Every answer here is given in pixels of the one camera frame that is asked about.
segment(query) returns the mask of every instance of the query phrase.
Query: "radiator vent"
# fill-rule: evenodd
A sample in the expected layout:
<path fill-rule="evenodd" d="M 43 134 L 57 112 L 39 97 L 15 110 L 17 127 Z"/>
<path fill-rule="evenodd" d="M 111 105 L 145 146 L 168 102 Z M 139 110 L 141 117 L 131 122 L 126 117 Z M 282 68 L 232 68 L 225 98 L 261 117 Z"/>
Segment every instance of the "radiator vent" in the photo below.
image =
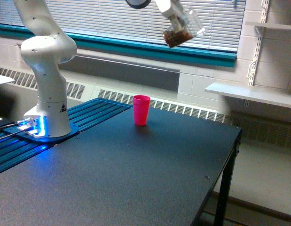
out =
<path fill-rule="evenodd" d="M 9 70 L 0 67 L 0 75 L 10 77 L 14 79 L 14 85 L 24 86 L 31 89 L 38 89 L 37 81 L 34 74 L 23 73 L 18 71 Z M 74 99 L 81 99 L 85 90 L 85 86 L 82 84 L 75 84 L 67 82 L 67 96 Z"/>
<path fill-rule="evenodd" d="M 133 104 L 133 95 L 101 89 L 99 98 L 118 101 L 124 104 Z M 150 106 L 165 111 L 189 115 L 191 117 L 212 120 L 219 123 L 230 124 L 243 128 L 243 137 L 258 140 L 260 142 L 274 144 L 282 147 L 291 148 L 291 126 L 273 125 L 271 123 L 260 122 L 241 117 L 233 117 L 211 111 L 209 109 L 184 105 L 161 99 L 152 98 Z"/>

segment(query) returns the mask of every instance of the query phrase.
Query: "window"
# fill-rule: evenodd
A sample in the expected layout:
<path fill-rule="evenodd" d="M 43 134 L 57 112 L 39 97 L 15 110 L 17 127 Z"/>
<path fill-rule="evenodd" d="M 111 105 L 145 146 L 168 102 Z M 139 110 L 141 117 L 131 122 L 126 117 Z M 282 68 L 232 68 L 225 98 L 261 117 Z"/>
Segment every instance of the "window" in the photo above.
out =
<path fill-rule="evenodd" d="M 181 0 L 194 8 L 206 35 L 181 46 L 237 52 L 246 0 Z M 66 32 L 123 40 L 163 44 L 163 31 L 170 26 L 154 0 L 144 9 L 133 9 L 125 0 L 46 0 Z M 0 0 L 0 24 L 23 26 L 13 0 Z"/>

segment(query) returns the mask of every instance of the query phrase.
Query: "window frame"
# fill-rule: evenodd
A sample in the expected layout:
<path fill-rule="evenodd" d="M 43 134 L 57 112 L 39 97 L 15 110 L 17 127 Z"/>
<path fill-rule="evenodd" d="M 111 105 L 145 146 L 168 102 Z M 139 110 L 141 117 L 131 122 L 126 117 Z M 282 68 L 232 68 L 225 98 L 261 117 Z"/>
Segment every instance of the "window frame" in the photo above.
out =
<path fill-rule="evenodd" d="M 156 58 L 157 60 L 170 60 L 175 63 L 234 67 L 237 57 L 237 53 L 235 52 L 187 47 L 169 48 L 166 45 L 146 42 L 120 40 L 69 32 L 66 32 L 66 34 L 75 40 L 78 47 L 113 51 L 140 57 L 151 57 Z M 34 34 L 25 27 L 0 24 L 0 36 L 27 39 L 33 37 Z"/>

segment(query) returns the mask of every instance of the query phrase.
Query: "cable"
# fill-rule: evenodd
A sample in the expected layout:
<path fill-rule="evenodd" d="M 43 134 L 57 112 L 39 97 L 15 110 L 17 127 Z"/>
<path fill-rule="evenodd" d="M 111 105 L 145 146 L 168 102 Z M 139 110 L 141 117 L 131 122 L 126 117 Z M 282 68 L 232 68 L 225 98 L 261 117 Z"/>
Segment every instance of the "cable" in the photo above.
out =
<path fill-rule="evenodd" d="M 29 131 L 29 130 L 33 130 L 33 129 L 34 129 L 34 126 L 31 126 L 31 127 L 28 127 L 27 129 L 19 130 L 19 131 L 17 131 L 16 133 L 11 133 L 11 134 L 8 134 L 8 135 L 6 135 L 6 136 L 0 137 L 0 140 L 3 140 L 3 139 L 8 138 L 8 137 L 11 137 L 11 136 L 16 135 L 16 134 L 18 134 L 18 133 L 21 133 L 21 132 L 27 132 L 27 131 Z"/>
<path fill-rule="evenodd" d="M 0 131 L 3 130 L 3 129 L 6 129 L 6 128 L 12 127 L 12 126 L 17 126 L 17 123 L 13 123 L 13 124 L 9 124 L 9 125 L 5 125 L 5 126 L 1 126 L 1 127 L 0 127 Z"/>

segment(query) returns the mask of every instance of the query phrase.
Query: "red plastic cup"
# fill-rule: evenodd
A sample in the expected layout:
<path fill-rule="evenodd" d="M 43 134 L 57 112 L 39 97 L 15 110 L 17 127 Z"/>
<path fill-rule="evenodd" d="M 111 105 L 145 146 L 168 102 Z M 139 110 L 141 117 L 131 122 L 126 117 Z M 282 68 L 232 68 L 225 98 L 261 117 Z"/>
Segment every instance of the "red plastic cup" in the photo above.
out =
<path fill-rule="evenodd" d="M 150 97 L 136 95 L 133 100 L 134 122 L 137 126 L 145 126 L 149 114 Z"/>

